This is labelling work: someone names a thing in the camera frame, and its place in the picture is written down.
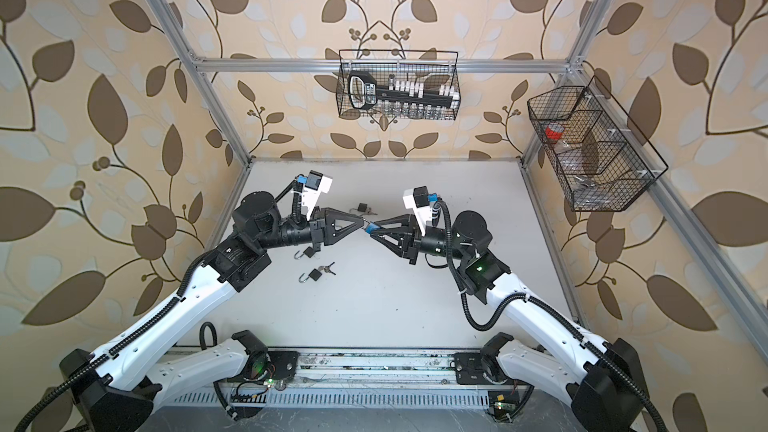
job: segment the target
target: wire basket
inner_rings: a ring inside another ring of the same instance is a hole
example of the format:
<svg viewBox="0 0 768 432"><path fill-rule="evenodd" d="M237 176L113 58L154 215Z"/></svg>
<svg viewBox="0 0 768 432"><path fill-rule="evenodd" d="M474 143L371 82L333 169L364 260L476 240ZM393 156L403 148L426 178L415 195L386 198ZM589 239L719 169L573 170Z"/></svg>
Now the wire basket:
<svg viewBox="0 0 768 432"><path fill-rule="evenodd" d="M456 120L462 101L458 52L398 50L393 54L392 50L339 51L339 116Z"/></svg>
<svg viewBox="0 0 768 432"><path fill-rule="evenodd" d="M598 99L607 89L599 85L593 78L586 87L562 86L528 101L531 124L575 212L626 210L669 168L620 104L628 124L610 118ZM633 140L663 165L644 160Z"/></svg>

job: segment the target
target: black wire mesh basket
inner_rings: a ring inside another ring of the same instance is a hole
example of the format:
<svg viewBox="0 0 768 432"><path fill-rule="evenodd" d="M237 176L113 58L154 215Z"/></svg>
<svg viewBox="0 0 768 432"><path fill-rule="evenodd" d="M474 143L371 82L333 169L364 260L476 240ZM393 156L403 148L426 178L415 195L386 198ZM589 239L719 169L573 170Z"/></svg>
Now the black wire mesh basket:
<svg viewBox="0 0 768 432"><path fill-rule="evenodd" d="M340 50L339 116L456 120L457 61L458 52L444 50Z"/></svg>
<svg viewBox="0 0 768 432"><path fill-rule="evenodd" d="M595 80L531 98L528 115L571 209L621 212L669 167L618 102L627 123L611 119L600 100L610 93Z"/></svg>

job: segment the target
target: gray floor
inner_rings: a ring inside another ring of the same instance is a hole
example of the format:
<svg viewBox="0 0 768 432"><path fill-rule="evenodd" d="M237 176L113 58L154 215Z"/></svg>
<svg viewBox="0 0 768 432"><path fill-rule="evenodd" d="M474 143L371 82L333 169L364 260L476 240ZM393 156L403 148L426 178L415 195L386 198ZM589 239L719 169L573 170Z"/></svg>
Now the gray floor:
<svg viewBox="0 0 768 432"><path fill-rule="evenodd" d="M221 408L166 407L140 432L227 430L228 432L584 432L570 408L536 390L513 424L496 424L479 412L406 409L266 408L254 418L232 422Z"/></svg>

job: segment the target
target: wallpaper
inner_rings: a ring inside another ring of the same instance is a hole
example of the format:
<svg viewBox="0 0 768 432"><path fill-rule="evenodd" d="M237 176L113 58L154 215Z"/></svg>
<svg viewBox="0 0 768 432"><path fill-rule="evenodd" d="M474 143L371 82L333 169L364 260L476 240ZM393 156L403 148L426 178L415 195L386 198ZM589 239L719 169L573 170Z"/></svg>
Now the wallpaper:
<svg viewBox="0 0 768 432"><path fill-rule="evenodd" d="M475 59L563 59L592 0L168 1L199 56L435 47Z"/></svg>
<svg viewBox="0 0 768 432"><path fill-rule="evenodd" d="M0 0L0 363L10 430L58 362L176 289L240 173L142 0ZM38 432L79 418L65 395Z"/></svg>
<svg viewBox="0 0 768 432"><path fill-rule="evenodd" d="M653 199L617 214L572 212L542 164L531 165L533 182L589 327L635 347L667 428L763 430L768 368Z"/></svg>
<svg viewBox="0 0 768 432"><path fill-rule="evenodd" d="M454 120L339 118L336 76L218 74L214 85L252 156L258 158L429 159L517 157L533 128L525 101L552 87L547 74L459 76ZM219 134L207 136L220 145Z"/></svg>
<svg viewBox="0 0 768 432"><path fill-rule="evenodd" d="M768 0L616 0L586 69L641 120L678 192L768 302Z"/></svg>

